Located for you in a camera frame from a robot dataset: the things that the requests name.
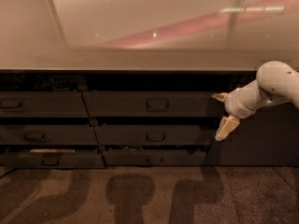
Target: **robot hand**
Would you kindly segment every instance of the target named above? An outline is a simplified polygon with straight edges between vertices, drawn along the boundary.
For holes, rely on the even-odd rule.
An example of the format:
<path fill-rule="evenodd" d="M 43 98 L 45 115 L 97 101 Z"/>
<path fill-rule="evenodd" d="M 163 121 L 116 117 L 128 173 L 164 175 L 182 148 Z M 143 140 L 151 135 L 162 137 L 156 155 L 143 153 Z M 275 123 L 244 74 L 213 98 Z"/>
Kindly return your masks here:
<path fill-rule="evenodd" d="M 215 139 L 225 139 L 240 123 L 241 119 L 253 115 L 266 106 L 292 102 L 299 108 L 299 74 L 281 62 L 263 64 L 256 79 L 243 88 L 230 93 L 215 93 L 213 98 L 224 102 L 230 115 L 223 117 Z"/>

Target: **drawer handle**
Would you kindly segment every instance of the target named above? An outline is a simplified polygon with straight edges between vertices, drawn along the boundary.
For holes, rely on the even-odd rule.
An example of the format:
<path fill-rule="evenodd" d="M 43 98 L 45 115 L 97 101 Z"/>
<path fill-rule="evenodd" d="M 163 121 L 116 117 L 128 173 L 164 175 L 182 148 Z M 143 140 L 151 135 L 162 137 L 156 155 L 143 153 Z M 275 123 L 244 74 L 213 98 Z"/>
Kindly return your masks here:
<path fill-rule="evenodd" d="M 2 101 L 0 108 L 2 109 L 19 109 L 21 108 L 21 102 L 20 101 Z"/>
<path fill-rule="evenodd" d="M 152 132 L 152 133 L 147 133 L 147 140 L 150 141 L 150 142 L 162 142 L 164 141 L 166 138 L 166 135 L 165 133 L 155 133 L 155 132 Z"/>
<path fill-rule="evenodd" d="M 148 100 L 147 110 L 148 111 L 166 111 L 169 107 L 167 100 Z"/>
<path fill-rule="evenodd" d="M 162 157 L 150 157 L 147 158 L 147 163 L 149 164 L 160 164 L 163 162 L 163 158 Z"/>
<path fill-rule="evenodd" d="M 59 165 L 59 160 L 57 161 L 42 161 L 41 162 L 42 166 L 49 166 L 49 167 L 54 167 Z"/>
<path fill-rule="evenodd" d="M 31 141 L 31 142 L 44 142 L 45 134 L 27 133 L 24 136 L 24 140 Z"/>

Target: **drawer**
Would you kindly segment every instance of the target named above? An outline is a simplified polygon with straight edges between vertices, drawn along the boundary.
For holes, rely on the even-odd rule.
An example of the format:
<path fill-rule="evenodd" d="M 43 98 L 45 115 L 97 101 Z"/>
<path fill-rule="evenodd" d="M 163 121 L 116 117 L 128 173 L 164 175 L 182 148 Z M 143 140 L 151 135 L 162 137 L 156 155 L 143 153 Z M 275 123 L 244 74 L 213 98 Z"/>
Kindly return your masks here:
<path fill-rule="evenodd" d="M 100 146 L 208 146 L 213 140 L 213 131 L 195 125 L 104 125 L 95 133 Z"/>
<path fill-rule="evenodd" d="M 14 149 L 0 154 L 0 162 L 8 168 L 105 168 L 97 149 Z"/>
<path fill-rule="evenodd" d="M 84 125 L 28 125 L 0 127 L 0 145 L 97 146 L 93 127 Z"/>
<path fill-rule="evenodd" d="M 224 105 L 212 92 L 86 91 L 92 117 L 217 117 Z"/>
<path fill-rule="evenodd" d="M 107 166 L 201 166 L 206 153 L 201 150 L 118 150 L 103 152 Z"/>
<path fill-rule="evenodd" d="M 0 118 L 86 118 L 79 92 L 0 92 Z"/>

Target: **floor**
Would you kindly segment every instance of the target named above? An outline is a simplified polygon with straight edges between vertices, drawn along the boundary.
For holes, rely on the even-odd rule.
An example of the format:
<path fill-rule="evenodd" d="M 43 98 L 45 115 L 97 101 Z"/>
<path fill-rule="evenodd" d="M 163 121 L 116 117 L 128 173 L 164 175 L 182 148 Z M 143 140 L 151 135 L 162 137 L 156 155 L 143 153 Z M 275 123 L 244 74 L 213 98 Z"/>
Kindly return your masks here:
<path fill-rule="evenodd" d="M 299 168 L 24 169 L 0 197 L 11 224 L 299 223 Z"/>

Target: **glossy countertop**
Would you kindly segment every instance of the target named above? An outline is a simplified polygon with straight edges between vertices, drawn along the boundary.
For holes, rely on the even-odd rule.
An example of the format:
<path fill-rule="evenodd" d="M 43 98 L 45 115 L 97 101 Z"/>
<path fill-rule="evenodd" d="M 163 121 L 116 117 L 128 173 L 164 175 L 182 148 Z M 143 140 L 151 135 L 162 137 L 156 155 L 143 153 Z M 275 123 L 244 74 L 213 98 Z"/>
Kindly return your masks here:
<path fill-rule="evenodd" d="M 0 70 L 299 69 L 299 0 L 0 0 Z"/>

